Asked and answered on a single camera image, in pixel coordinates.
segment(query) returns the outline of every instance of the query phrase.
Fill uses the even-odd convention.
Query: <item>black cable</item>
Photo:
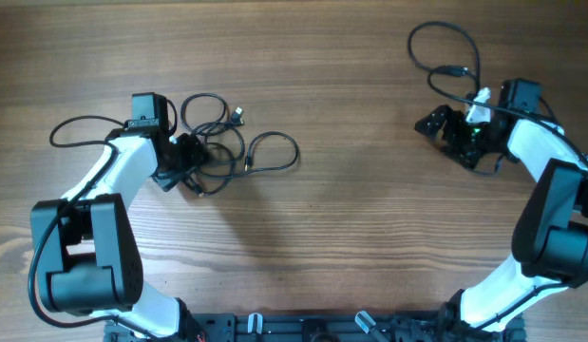
[[[123,126],[123,123],[116,121],[114,119],[110,119],[110,118],[106,118],[106,117],[102,117],[102,116],[95,116],[95,115],[84,115],[84,116],[79,116],[79,117],[65,120],[64,122],[59,123],[57,126],[55,126],[55,128],[53,128],[53,130],[50,132],[50,135],[48,137],[48,141],[54,147],[70,148],[70,147],[89,146],[89,145],[98,144],[98,145],[108,146],[111,149],[111,153],[110,153],[110,157],[108,158],[107,162],[100,168],[100,170],[97,172],[97,174],[95,176],[93,176],[93,178],[91,178],[91,180],[86,183],[86,185],[83,187],[83,189],[81,189],[81,191],[79,191],[70,200],[68,200],[66,205],[64,205],[64,207],[62,207],[58,211],[55,218],[53,218],[53,220],[50,222],[50,224],[48,225],[45,232],[42,234],[42,236],[38,240],[38,243],[37,243],[36,248],[34,250],[34,255],[33,255],[31,263],[29,265],[29,273],[28,273],[29,304],[31,305],[32,309],[34,310],[34,313],[41,320],[43,320],[45,323],[48,323],[49,325],[56,327],[56,328],[64,328],[64,329],[79,328],[79,327],[83,327],[83,326],[86,326],[89,324],[94,324],[94,323],[98,323],[98,322],[111,320],[117,324],[120,324],[120,325],[128,328],[131,331],[134,331],[137,333],[142,333],[142,334],[148,336],[152,340],[158,340],[158,337],[153,335],[152,333],[150,333],[140,327],[137,327],[131,323],[128,323],[126,321],[122,321],[116,315],[105,315],[105,316],[101,316],[101,317],[95,317],[95,318],[91,318],[91,319],[87,319],[87,320],[83,320],[83,321],[79,321],[79,322],[71,322],[71,323],[60,322],[60,321],[54,320],[54,319],[50,318],[46,313],[43,312],[43,310],[40,307],[40,303],[38,302],[38,298],[36,297],[36,272],[38,270],[38,262],[40,261],[40,256],[42,255],[43,250],[45,249],[45,246],[47,245],[47,241],[48,241],[48,238],[50,237],[50,234],[53,232],[53,230],[55,229],[55,227],[58,224],[61,224],[61,219],[66,217],[69,214],[69,212],[74,208],[74,206],[76,205],[78,200],[82,196],[84,196],[86,193],[88,193],[93,188],[95,183],[112,166],[112,164],[116,161],[116,158],[119,153],[118,148],[115,145],[113,145],[110,142],[106,142],[106,141],[88,141],[88,142],[72,142],[72,143],[57,143],[54,141],[55,134],[64,125],[75,122],[75,121],[79,121],[79,120],[85,120],[85,119],[104,120],[104,121],[108,121],[108,122]]]
[[[558,121],[558,118],[556,117],[556,113],[553,112],[553,109],[551,109],[551,106],[542,98],[542,96],[539,97],[539,101],[541,101],[541,104],[544,105],[545,109],[547,109],[547,113],[551,117],[551,120],[553,120],[553,122],[556,123],[557,125],[560,125],[560,121]]]
[[[218,116],[218,118],[213,122],[202,123],[196,127],[192,127],[188,124],[188,122],[186,120],[186,109],[187,109],[188,105],[193,100],[196,100],[198,98],[203,98],[203,97],[214,98],[214,99],[217,99],[218,101],[220,101],[220,103],[222,104],[221,113]],[[191,171],[191,173],[186,178],[183,179],[184,185],[186,187],[188,187],[190,190],[196,192],[197,195],[199,195],[199,196],[215,195],[216,193],[221,191],[226,185],[228,185],[228,183],[232,179],[235,179],[235,178],[249,176],[249,175],[252,175],[257,172],[276,171],[276,170],[287,169],[295,164],[295,162],[297,161],[297,159],[300,155],[300,149],[297,145],[297,142],[295,142],[294,138],[290,137],[289,135],[287,135],[285,133],[276,132],[276,131],[269,131],[269,132],[265,132],[265,133],[258,135],[250,142],[249,147],[247,149],[245,149],[245,141],[243,139],[243,136],[238,131],[237,126],[232,122],[232,118],[230,116],[230,108],[229,108],[228,103],[217,94],[200,93],[200,94],[195,94],[195,95],[188,97],[181,104],[180,121],[181,121],[181,125],[184,126],[188,131],[190,131],[191,134],[202,137],[205,145],[215,146],[218,150],[223,150],[228,155],[228,160],[226,160],[226,161],[219,160],[219,159],[213,159],[210,163],[203,166],[204,168],[206,168],[206,167],[217,166],[217,165],[230,165],[229,172],[227,174],[225,174],[225,175],[211,174],[211,173],[208,173],[208,172],[202,170],[199,167],[199,168],[193,169]],[[228,147],[224,146],[223,144],[218,143],[218,142],[208,142],[209,138],[216,137],[217,135],[225,133],[229,130],[233,131],[237,135],[237,138],[238,138],[239,151],[236,156],[235,156],[235,153],[233,153],[233,151],[231,151]],[[292,158],[291,161],[289,161],[288,163],[281,165],[281,166],[260,167],[257,169],[252,168],[252,166],[254,164],[254,152],[256,150],[257,144],[262,139],[264,139],[266,137],[270,137],[270,136],[280,136],[280,137],[283,137],[283,138],[289,140],[290,143],[292,143],[292,145],[294,146],[294,152],[295,152],[294,157]],[[237,168],[237,162],[242,160],[243,157],[245,157],[245,170],[242,172],[239,172],[239,173],[235,173],[236,168]],[[196,176],[197,178],[205,177],[205,178],[213,179],[213,180],[222,180],[222,183],[214,190],[205,191],[203,189],[202,185],[199,184],[199,182],[193,178],[193,175]]]
[[[173,126],[169,128],[169,137],[176,134],[176,130],[178,129],[178,111],[176,110],[176,106],[171,102],[171,100],[167,99],[167,103],[171,106],[173,110]]]
[[[418,61],[418,58],[416,58],[416,55],[414,55],[414,52],[411,47],[411,42],[412,42],[412,38],[414,37],[416,32],[418,32],[421,29],[427,28],[427,27],[442,27],[442,28],[446,28],[446,29],[452,29],[452,30],[462,34],[466,38],[468,43],[471,45],[471,48],[473,49],[475,74],[473,74],[472,72],[470,72],[468,70],[468,68],[463,67],[463,66],[437,66],[436,68],[432,68],[432,67],[428,67],[428,66],[425,66],[422,63],[420,63]],[[475,84],[475,92],[472,94],[473,98],[475,98],[475,96],[480,92],[480,88],[481,88],[480,53],[477,49],[477,46],[475,45],[475,41],[473,40],[473,38],[471,38],[471,36],[464,29],[459,27],[458,25],[454,25],[454,24],[450,24],[450,23],[442,22],[442,21],[429,21],[429,22],[426,22],[426,23],[423,23],[423,24],[417,26],[409,33],[408,54],[409,54],[409,58],[411,58],[412,62],[414,62],[414,64],[417,67],[419,67],[420,69],[422,69],[426,72],[438,70],[438,73],[444,74],[444,75],[449,75],[449,76],[454,76],[454,77],[468,76],[469,78],[471,78]]]
[[[476,61],[476,63],[475,63],[476,74],[475,75],[473,75],[470,71],[468,71],[467,68],[461,67],[461,66],[437,66],[435,68],[430,68],[428,66],[424,66],[423,64],[421,64],[418,61],[418,59],[413,54],[413,51],[411,48],[412,37],[418,30],[429,27],[429,26],[439,26],[439,27],[444,27],[444,28],[448,28],[448,29],[453,29],[455,31],[460,32],[466,38],[466,40],[472,46],[473,52],[475,55],[475,61]],[[564,135],[562,135],[555,127],[552,127],[551,125],[544,123],[542,120],[538,119],[538,118],[547,118],[547,117],[545,117],[541,114],[537,114],[537,113],[528,113],[528,112],[523,113],[520,111],[514,111],[514,110],[507,109],[507,108],[501,108],[501,107],[494,106],[491,104],[475,102],[475,101],[470,100],[468,98],[445,92],[432,83],[431,78],[434,74],[443,74],[443,75],[457,76],[457,77],[469,76],[470,78],[472,78],[475,81],[475,93],[477,94],[479,92],[479,89],[481,87],[479,51],[477,50],[477,46],[475,45],[475,42],[473,41],[473,39],[462,28],[460,28],[456,25],[453,25],[453,24],[445,23],[445,22],[423,23],[423,24],[417,26],[416,28],[414,28],[411,31],[411,33],[409,34],[408,54],[409,54],[409,57],[411,58],[411,60],[414,62],[414,64],[417,67],[428,72],[428,75],[427,75],[428,86],[430,86],[431,89],[433,89],[434,91],[436,91],[440,95],[443,95],[450,100],[458,101],[461,103],[465,103],[465,104],[469,104],[469,105],[478,105],[478,106],[482,106],[485,108],[489,108],[491,110],[500,111],[501,113],[506,113],[506,114],[514,116],[518,119],[528,120],[528,121],[532,122],[533,124],[536,124],[542,128],[545,128],[546,130],[551,132],[554,136],[556,136],[558,139],[560,139],[562,142],[564,142],[578,156],[580,162],[582,162],[587,167],[587,172],[588,172],[588,158],[585,156],[585,154],[583,154],[575,144],[573,144],[568,138],[566,138]],[[555,113],[553,112],[553,110],[551,109],[551,107],[549,106],[549,104],[542,97],[540,97],[540,101],[544,105],[544,107],[546,108],[546,110],[549,114],[549,117],[550,117],[550,121],[553,121],[554,123],[559,124],[558,119],[557,119]],[[543,285],[543,286],[539,286],[539,287],[535,288],[534,291],[532,291],[532,293],[530,293],[530,294],[526,295],[524,298],[520,299],[518,302],[513,304],[510,308],[508,308],[504,312],[497,313],[494,318],[484,322],[482,325],[478,326],[476,329],[481,330],[481,329],[488,327],[496,322],[501,321],[502,318],[507,317],[509,314],[512,314],[513,312],[515,312],[515,310],[517,310],[520,306],[522,306],[524,303],[526,303],[531,298],[539,295],[544,290],[562,288],[562,287],[577,287],[577,286],[581,285],[582,283],[584,283],[585,281],[588,280],[587,264],[588,264],[588,238],[587,238],[587,243],[585,245],[585,250],[583,252],[583,257],[581,259],[579,274],[576,277],[572,278],[571,280],[565,281],[565,282],[562,281],[561,283]]]
[[[503,160],[504,160],[504,154],[501,154],[496,159],[496,162],[494,163],[494,171],[492,171],[492,172],[480,171],[480,170],[472,169],[470,167],[465,167],[465,169],[469,172],[472,172],[472,173],[480,175],[480,176],[487,176],[487,177],[496,176],[501,172],[501,168],[503,167]]]

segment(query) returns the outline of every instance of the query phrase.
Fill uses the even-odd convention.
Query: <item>wood grain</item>
[[[301,148],[295,168],[233,181],[213,198],[181,187],[163,193],[149,181],[134,200],[146,280],[194,312],[433,309],[480,281],[509,253],[533,183],[510,163],[497,178],[469,174],[413,131],[448,103],[406,53],[409,31],[434,19],[472,33],[495,93],[505,79],[543,83],[567,135],[588,153],[588,4],[0,8],[0,341],[100,340],[101,326],[60,331],[31,312],[28,216],[101,152],[52,149],[51,128],[74,115],[125,120],[136,92],[176,104],[219,93],[245,109],[246,141],[274,129]],[[415,48],[433,65],[471,62],[449,32],[423,32]],[[216,115],[208,103],[193,113],[193,124]],[[59,139],[101,138],[111,128],[89,126]],[[291,153],[270,139],[256,160],[279,164]],[[527,319],[530,341],[588,341],[588,285],[544,300]]]

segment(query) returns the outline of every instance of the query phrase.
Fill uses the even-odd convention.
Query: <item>wooden surface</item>
[[[469,174],[413,131],[448,101],[412,65],[406,39],[426,20],[465,27],[484,85],[497,94],[505,79],[541,82],[588,153],[588,5],[517,3],[0,8],[0,341],[101,340],[99,325],[60,331],[31,312],[29,211],[59,198],[101,152],[51,148],[51,128],[75,115],[125,120],[131,94],[144,91],[176,104],[219,93],[245,109],[247,141],[281,130],[302,153],[295,168],[235,180],[213,198],[151,181],[135,198],[129,217],[146,280],[194,312],[434,309],[476,284],[509,253],[533,182],[510,163],[497,178]],[[471,63],[465,42],[442,30],[419,34],[416,49],[427,63]],[[199,104],[189,120],[215,110]],[[111,128],[88,127],[59,139]],[[270,139],[257,165],[291,155]],[[588,341],[588,285],[526,317],[530,341]]]

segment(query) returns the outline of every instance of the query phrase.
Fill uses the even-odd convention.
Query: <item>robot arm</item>
[[[482,90],[478,98],[486,93],[489,90]],[[538,84],[508,81],[499,107],[532,112],[539,96]],[[476,102],[487,100],[478,98]],[[475,105],[466,115],[441,106],[417,123],[416,130],[434,138],[443,128],[444,153],[466,168],[474,169],[484,154],[497,152],[522,162],[538,183],[516,227],[512,255],[460,298],[462,321],[486,332],[501,332],[534,303],[566,290],[564,281],[581,272],[588,226],[572,222],[571,215],[580,209],[588,217],[587,166],[545,127],[530,120],[511,121],[499,113],[491,121],[489,112],[485,117],[485,108]],[[544,123],[563,134],[556,124]]]
[[[180,154],[202,156],[188,161],[203,161],[206,155],[203,150],[189,148],[200,145],[196,137],[183,134],[169,142],[162,96],[134,95],[133,112],[133,121],[106,138],[118,150],[115,161],[51,233],[38,264],[40,298],[51,312],[118,316],[159,338],[182,337],[188,331],[194,333],[194,320],[183,302],[143,281],[142,261],[126,209],[147,178],[153,177],[167,191],[182,170],[194,166],[182,165]],[[35,245],[51,216],[100,172],[112,153],[107,146],[83,180],[61,199],[36,204],[31,213]],[[71,255],[66,247],[82,239],[94,240],[95,252]],[[196,340],[195,333],[191,340]]]

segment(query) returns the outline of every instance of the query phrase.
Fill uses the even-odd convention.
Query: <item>black mounting base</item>
[[[372,334],[364,333],[355,323],[353,315],[291,315],[266,316],[261,325],[262,333],[248,333],[248,316],[231,313],[193,314],[206,332],[210,342],[376,342]],[[523,318],[511,320],[503,332],[486,333],[485,336],[455,335],[445,332],[436,336],[437,312],[399,313],[376,315],[376,330],[389,342],[525,342]],[[104,342],[144,342],[127,328],[108,323],[104,329]],[[173,337],[164,339],[178,341]]]

